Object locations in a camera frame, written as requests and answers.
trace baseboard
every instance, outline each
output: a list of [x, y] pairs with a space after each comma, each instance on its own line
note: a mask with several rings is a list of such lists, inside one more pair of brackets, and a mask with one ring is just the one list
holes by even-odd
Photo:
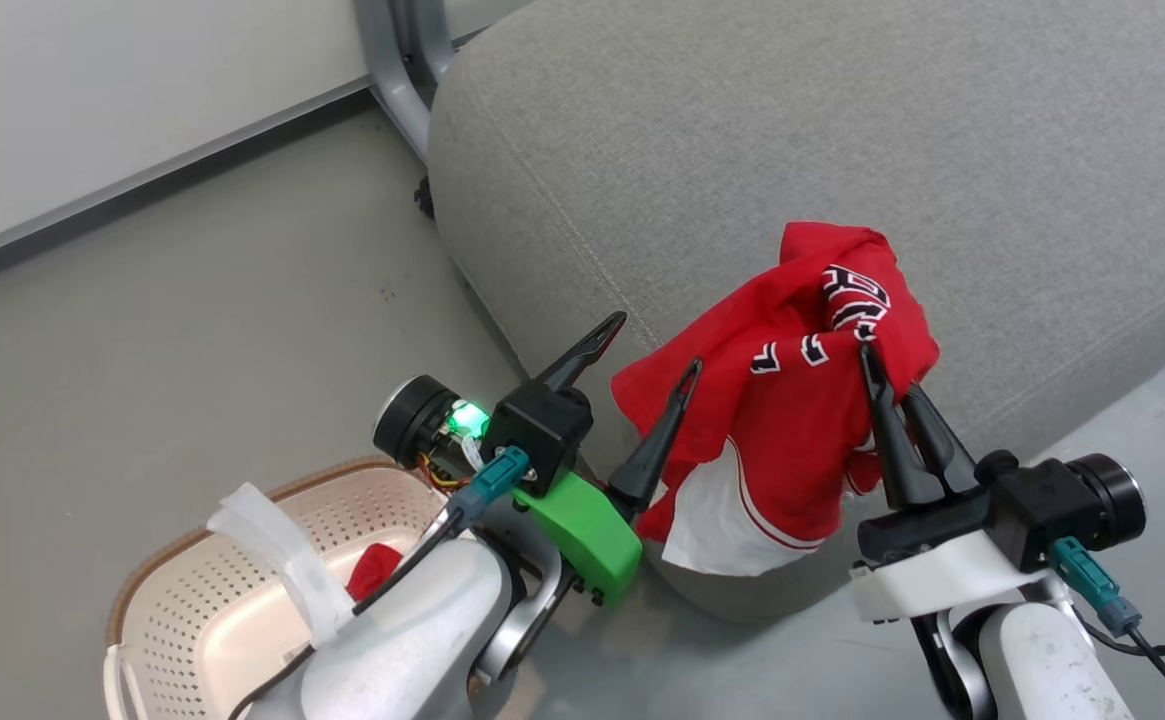
[[0, 233], [0, 270], [151, 205], [190, 183], [226, 172], [276, 147], [376, 107], [377, 103], [368, 91], [368, 78], [363, 77], [184, 151], [165, 163]]

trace red cloth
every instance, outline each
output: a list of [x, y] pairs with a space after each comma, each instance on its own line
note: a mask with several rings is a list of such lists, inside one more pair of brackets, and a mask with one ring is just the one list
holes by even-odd
[[387, 544], [373, 543], [365, 548], [363, 555], [355, 562], [355, 569], [350, 571], [350, 583], [346, 583], [346, 592], [352, 600], [359, 602], [370, 597], [373, 591], [386, 583], [386, 578], [391, 577], [403, 557]]
[[663, 474], [670, 492], [638, 532], [666, 542], [684, 478], [720, 457], [732, 438], [742, 506], [762, 532], [805, 551], [833, 534], [846, 479], [857, 493], [880, 481], [874, 454], [857, 451], [870, 433], [857, 354], [863, 341], [878, 345], [897, 388], [938, 361], [920, 304], [882, 234], [789, 224], [777, 268], [613, 379], [617, 405], [644, 435], [692, 357], [704, 360]]

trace green led light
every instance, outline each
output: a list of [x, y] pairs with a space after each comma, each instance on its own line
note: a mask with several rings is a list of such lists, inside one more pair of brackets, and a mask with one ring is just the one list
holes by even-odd
[[453, 412], [449, 416], [449, 428], [460, 435], [468, 435], [473, 438], [481, 438], [485, 429], [489, 426], [489, 415], [467, 401], [459, 401], [453, 407]]

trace caster wheel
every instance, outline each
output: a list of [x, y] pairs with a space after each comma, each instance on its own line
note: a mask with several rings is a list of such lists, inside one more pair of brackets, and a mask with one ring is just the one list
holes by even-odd
[[426, 218], [435, 219], [435, 202], [431, 200], [431, 177], [428, 176], [422, 178], [418, 183], [417, 190], [414, 190], [414, 202], [417, 202], [418, 210], [422, 210], [422, 214]]

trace white wall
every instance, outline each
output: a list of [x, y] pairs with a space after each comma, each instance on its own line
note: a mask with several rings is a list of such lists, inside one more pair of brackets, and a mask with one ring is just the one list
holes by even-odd
[[350, 0], [0, 0], [0, 245], [363, 75]]

